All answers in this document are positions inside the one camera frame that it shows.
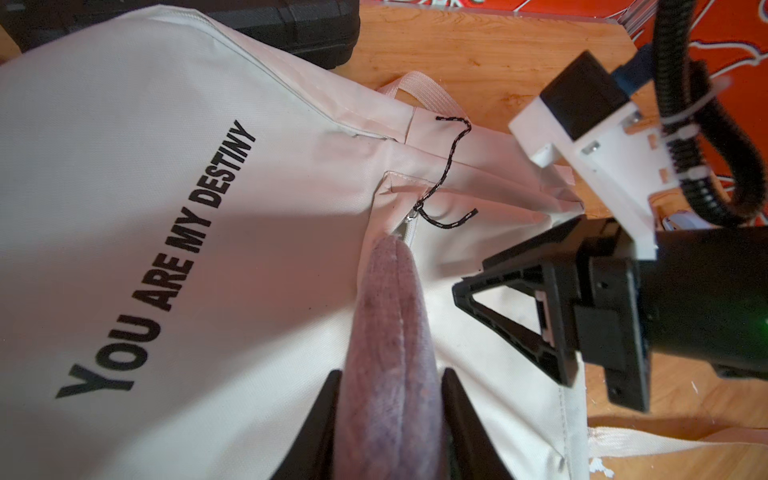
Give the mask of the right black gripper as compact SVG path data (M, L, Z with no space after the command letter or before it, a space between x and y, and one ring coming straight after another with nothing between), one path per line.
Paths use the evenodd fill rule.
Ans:
M542 246L542 262L510 260ZM555 383L574 384L580 355L603 369L611 403L646 413L650 360L632 253L617 221L579 215L484 259L486 271L452 287L454 303Z

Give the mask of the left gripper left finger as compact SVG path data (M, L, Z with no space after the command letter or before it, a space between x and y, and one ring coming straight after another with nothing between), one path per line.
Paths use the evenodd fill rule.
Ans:
M272 480L326 480L333 476L334 431L341 370L332 370Z

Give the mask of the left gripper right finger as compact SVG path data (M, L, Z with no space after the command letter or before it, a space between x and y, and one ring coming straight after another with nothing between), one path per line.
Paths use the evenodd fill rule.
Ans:
M512 480L480 420L458 374L446 368L441 380L444 418L448 427L451 479Z

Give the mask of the purple glasses case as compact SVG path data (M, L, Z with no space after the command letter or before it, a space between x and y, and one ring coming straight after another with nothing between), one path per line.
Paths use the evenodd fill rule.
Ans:
M340 384L336 479L443 479L443 402L417 269L408 246L384 237L358 289Z

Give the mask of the white student backpack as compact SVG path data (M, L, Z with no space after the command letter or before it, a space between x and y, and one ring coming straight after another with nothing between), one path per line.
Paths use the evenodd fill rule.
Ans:
M418 72L372 90L171 6L26 53L1 69L1 475L271 479L388 236L513 479L684 450L589 428L588 363L561 386L454 303L579 215L610 211Z

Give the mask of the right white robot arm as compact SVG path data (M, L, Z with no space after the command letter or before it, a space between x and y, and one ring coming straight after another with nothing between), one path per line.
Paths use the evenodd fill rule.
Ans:
M600 366L613 404L650 406L653 352L767 376L766 165L688 53L695 5L661 1L651 45L606 70L572 61L509 128L538 166L566 161L610 210L500 252L458 308L557 384Z

